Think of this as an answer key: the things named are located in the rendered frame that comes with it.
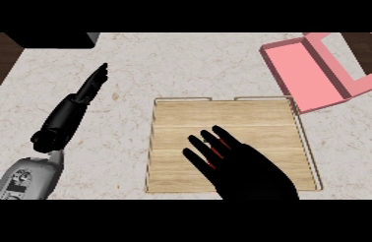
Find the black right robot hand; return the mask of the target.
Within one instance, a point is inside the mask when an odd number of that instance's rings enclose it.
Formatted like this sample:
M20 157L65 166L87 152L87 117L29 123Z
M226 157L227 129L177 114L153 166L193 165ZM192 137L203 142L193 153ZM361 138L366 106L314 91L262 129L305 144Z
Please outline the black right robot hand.
M243 144L220 126L214 126L212 131L217 136L206 130L200 131L200 136L224 158L218 158L209 146L193 135L187 137L187 140L205 159L189 149L183 150L183 155L215 186L221 198L228 201L298 201L295 185L268 158L252 146ZM218 139L224 140L231 149L224 147ZM215 169L209 166L206 158L212 161Z

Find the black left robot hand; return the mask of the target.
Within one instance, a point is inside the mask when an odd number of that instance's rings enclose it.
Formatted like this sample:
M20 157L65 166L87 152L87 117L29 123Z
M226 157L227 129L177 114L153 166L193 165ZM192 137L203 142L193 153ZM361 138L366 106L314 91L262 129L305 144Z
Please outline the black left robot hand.
M65 148L102 85L107 81L107 64L103 64L87 78L76 93L71 93L53 109L41 129L34 133L34 150L47 153Z

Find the red bell pepper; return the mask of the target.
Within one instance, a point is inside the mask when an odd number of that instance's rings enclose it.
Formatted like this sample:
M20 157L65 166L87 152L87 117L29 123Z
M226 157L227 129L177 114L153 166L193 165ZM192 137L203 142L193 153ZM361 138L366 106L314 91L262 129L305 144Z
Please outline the red bell pepper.
M203 141L205 141L205 144L209 145L209 149L211 149L211 151L214 152L214 154L218 156L220 159L223 159L224 157L223 157L221 154L218 153L215 147L206 142L206 140L203 140ZM227 143L224 142L223 139L218 139L218 141L220 141L220 143L224 145L224 147L226 147L227 149L231 149L230 146L227 145ZM211 161L208 158L206 158L206 162L208 162L209 166L212 167L212 169L215 169L215 165L214 165L212 161Z

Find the pale wooden tray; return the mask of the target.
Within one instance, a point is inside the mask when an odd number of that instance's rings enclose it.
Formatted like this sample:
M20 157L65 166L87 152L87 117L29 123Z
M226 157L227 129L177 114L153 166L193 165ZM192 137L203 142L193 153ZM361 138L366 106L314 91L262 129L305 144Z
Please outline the pale wooden tray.
M144 181L149 193L208 193L214 190L181 150L192 147L187 137L199 136L215 125L265 155L298 190L323 188L292 97L159 98L153 101L150 122Z

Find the pink cardboard box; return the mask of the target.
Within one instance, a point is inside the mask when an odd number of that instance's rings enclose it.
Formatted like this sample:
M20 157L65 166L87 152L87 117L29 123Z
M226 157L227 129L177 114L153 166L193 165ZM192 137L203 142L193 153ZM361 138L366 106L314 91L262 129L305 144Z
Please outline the pink cardboard box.
M301 114L341 104L372 91L372 75L357 80L335 60L323 38L329 32L262 44L259 54L285 95Z

